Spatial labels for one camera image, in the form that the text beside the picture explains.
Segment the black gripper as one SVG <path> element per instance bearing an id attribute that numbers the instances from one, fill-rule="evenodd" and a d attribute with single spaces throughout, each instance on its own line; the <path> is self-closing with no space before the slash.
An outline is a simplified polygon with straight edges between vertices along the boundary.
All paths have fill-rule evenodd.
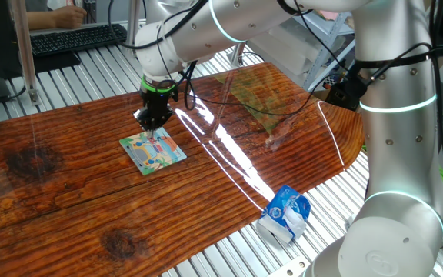
<path id="1" fill-rule="evenodd" d="M 133 112 L 133 116 L 146 132 L 146 137 L 152 139 L 157 132 L 173 115 L 168 103 L 170 95 L 153 91 L 141 91 L 144 107 Z"/>

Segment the person's bare hand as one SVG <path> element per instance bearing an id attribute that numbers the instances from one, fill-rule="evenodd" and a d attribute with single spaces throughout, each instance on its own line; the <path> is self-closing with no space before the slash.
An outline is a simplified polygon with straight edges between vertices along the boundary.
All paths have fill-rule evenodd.
<path id="1" fill-rule="evenodd" d="M 70 5 L 58 8 L 52 12 L 54 28 L 78 28 L 87 15 L 83 8 Z"/>

